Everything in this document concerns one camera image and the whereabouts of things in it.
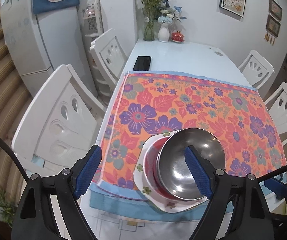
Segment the blue steel bowl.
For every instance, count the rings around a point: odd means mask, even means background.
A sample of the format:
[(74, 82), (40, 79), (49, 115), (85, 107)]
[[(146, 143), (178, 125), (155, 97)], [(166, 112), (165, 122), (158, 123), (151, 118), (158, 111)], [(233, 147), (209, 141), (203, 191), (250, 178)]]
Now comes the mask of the blue steel bowl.
[(211, 197), (213, 179), (207, 171), (225, 170), (223, 146), (215, 135), (201, 128), (175, 131), (156, 158), (158, 184), (183, 201)]

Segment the small forest octagonal plate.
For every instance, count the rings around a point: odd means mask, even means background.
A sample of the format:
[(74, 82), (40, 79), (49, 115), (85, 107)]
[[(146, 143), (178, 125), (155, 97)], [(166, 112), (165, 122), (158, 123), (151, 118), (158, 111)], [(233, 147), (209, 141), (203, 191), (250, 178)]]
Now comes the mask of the small forest octagonal plate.
[(169, 194), (158, 183), (155, 167), (156, 159), (159, 150), (161, 150), (167, 139), (174, 133), (176, 133), (176, 131), (157, 134), (148, 138), (141, 148), (133, 172), (133, 179), (136, 187), (155, 207), (166, 213), (179, 213), (191, 210), (207, 201), (206, 197), (192, 201), (180, 200)]

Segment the red steel bowl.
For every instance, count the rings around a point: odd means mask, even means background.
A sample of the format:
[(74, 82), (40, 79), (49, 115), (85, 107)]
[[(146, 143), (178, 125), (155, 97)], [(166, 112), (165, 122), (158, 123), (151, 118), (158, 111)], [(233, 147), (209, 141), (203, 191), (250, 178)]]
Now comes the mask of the red steel bowl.
[(160, 184), (158, 179), (158, 173), (156, 170), (156, 162), (157, 157), (159, 154), (159, 151), (161, 150), (162, 146), (166, 142), (167, 138), (159, 138), (159, 139), (153, 139), (149, 138), (143, 145), (144, 150), (144, 174), (147, 177), (147, 181), (152, 186), (152, 188), (163, 198), (171, 199), (171, 200), (179, 200), (179, 198), (176, 198), (172, 194), (170, 194), (168, 191), (165, 190), (165, 188)]

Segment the white chair near left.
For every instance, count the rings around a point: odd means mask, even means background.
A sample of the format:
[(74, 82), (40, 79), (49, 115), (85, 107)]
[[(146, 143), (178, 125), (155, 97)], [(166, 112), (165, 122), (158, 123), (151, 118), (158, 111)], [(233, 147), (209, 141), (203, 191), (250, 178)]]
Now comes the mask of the white chair near left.
[(74, 68), (62, 64), (28, 106), (13, 137), (12, 150), (28, 175), (56, 175), (85, 157), (106, 111)]

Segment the white chair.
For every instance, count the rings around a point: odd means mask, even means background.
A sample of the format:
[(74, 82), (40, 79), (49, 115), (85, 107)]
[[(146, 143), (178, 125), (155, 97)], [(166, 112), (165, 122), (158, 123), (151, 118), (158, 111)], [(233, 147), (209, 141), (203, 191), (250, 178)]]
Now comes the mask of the white chair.
[(109, 29), (91, 42), (90, 53), (99, 72), (112, 91), (128, 60), (115, 29)]
[(238, 67), (248, 83), (259, 90), (274, 74), (273, 66), (256, 50), (251, 50)]
[(12, 150), (28, 175), (56, 175), (85, 157), (106, 111), (74, 68), (62, 64), (28, 106), (13, 137)]
[[(268, 112), (275, 124), (278, 135), (287, 133), (287, 82), (282, 82), (280, 86), (264, 101), (267, 106), (273, 104)], [(287, 144), (287, 138), (282, 141), (282, 146)]]

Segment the floral orange tablecloth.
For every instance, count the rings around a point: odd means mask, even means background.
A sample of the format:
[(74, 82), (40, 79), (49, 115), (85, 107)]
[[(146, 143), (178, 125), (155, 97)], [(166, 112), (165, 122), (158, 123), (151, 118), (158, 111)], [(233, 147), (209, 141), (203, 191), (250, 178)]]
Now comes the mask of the floral orange tablecloth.
[(219, 139), (231, 175), (262, 176), (286, 164), (275, 124), (253, 88), (176, 72), (126, 73), (98, 137), (103, 159), (88, 206), (140, 220), (200, 219), (206, 198), (163, 196), (144, 170), (147, 140), (166, 140), (186, 128), (202, 128)]

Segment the white chair near right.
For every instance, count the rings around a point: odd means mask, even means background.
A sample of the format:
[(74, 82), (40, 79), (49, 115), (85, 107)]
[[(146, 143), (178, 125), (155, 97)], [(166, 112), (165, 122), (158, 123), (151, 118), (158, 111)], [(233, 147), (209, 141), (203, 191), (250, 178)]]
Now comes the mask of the white chair near right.
[[(264, 101), (267, 106), (273, 104), (268, 112), (275, 124), (278, 135), (287, 133), (287, 82), (282, 82), (280, 86)], [(282, 141), (282, 146), (287, 144), (287, 138)]]

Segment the white chair far right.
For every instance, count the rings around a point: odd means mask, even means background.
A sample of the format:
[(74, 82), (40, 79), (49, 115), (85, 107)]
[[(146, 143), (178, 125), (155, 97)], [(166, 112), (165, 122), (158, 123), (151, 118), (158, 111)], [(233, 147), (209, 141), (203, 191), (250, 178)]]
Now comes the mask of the white chair far right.
[(273, 66), (256, 50), (251, 50), (238, 67), (248, 83), (259, 90), (274, 74)]

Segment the white chair far left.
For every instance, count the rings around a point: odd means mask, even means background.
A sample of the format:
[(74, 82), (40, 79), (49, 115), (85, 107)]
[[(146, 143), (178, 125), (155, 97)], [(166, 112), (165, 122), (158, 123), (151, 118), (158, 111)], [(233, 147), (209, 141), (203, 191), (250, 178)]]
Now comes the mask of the white chair far left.
[(112, 91), (128, 60), (115, 29), (109, 29), (91, 42), (90, 53), (99, 72)]

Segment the black smartphone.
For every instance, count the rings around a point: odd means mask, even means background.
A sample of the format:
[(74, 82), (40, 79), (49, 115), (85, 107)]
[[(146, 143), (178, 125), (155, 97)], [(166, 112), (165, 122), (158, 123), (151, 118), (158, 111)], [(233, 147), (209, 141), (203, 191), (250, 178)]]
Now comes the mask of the black smartphone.
[(151, 56), (138, 56), (133, 71), (149, 71), (151, 60)]

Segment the white refrigerator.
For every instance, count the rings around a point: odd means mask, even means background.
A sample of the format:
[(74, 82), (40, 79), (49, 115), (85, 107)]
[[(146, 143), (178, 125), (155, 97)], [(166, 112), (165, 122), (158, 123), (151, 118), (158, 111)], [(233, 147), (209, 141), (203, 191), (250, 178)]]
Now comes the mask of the white refrigerator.
[(62, 64), (71, 64), (97, 94), (82, 40), (77, 7), (35, 14), (33, 0), (1, 0), (5, 44), (26, 88), (35, 96)]

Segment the red lidded sugar bowl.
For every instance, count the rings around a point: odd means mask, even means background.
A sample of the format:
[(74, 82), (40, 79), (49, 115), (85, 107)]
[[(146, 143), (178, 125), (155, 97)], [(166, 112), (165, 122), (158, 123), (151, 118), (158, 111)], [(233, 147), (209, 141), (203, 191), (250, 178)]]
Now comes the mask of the red lidded sugar bowl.
[(176, 43), (183, 43), (185, 41), (185, 36), (181, 31), (175, 31), (171, 34), (171, 40)]

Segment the white ribbed vase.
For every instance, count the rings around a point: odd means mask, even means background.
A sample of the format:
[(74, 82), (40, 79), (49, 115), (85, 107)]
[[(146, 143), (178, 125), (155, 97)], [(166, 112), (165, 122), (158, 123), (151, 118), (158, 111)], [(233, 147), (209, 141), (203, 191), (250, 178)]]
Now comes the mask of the white ribbed vase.
[(160, 29), (158, 32), (158, 39), (160, 42), (168, 42), (169, 41), (169, 24), (168, 23), (160, 23)]

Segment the white corner shelf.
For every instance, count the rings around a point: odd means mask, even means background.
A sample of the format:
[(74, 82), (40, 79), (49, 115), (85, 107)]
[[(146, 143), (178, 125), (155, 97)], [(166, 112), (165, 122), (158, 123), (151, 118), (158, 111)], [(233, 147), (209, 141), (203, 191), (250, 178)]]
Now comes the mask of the white corner shelf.
[(86, 53), (91, 42), (104, 33), (100, 0), (92, 0), (82, 10), (82, 38)]

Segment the small framed picture lower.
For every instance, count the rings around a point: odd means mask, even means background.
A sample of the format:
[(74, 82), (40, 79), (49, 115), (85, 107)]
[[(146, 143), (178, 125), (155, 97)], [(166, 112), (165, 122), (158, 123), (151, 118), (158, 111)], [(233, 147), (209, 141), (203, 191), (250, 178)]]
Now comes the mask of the small framed picture lower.
[(278, 37), (279, 32), (280, 32), (280, 27), (281, 27), (281, 24), (278, 22), (278, 20), (273, 18), (271, 15), (268, 15), (266, 30), (272, 35), (274, 35), (275, 37)]

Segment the small framed picture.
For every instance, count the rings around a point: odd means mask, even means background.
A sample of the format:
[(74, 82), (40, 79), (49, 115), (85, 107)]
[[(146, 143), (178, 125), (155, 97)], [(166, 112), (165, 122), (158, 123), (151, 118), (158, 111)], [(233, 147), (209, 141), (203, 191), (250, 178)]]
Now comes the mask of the small framed picture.
[(282, 20), (282, 8), (275, 0), (269, 0), (269, 13), (278, 21)]
[(278, 22), (278, 20), (273, 18), (271, 15), (268, 15), (266, 30), (272, 35), (274, 35), (275, 37), (278, 37), (279, 32), (280, 32), (280, 27), (281, 27), (281, 24)]

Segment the small framed picture upper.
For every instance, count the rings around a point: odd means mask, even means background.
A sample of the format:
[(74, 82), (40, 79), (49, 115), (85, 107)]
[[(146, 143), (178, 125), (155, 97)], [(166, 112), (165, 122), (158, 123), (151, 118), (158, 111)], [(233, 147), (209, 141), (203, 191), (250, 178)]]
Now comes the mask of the small framed picture upper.
[(269, 0), (269, 13), (278, 21), (282, 20), (282, 8), (275, 0)]

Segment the glass vase with greenery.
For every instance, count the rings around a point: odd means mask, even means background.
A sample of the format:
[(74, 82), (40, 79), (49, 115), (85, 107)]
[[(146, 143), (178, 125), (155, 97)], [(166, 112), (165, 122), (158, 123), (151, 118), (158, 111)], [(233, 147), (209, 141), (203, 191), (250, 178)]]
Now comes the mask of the glass vase with greenery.
[(162, 0), (140, 0), (144, 15), (144, 41), (154, 41), (154, 21)]

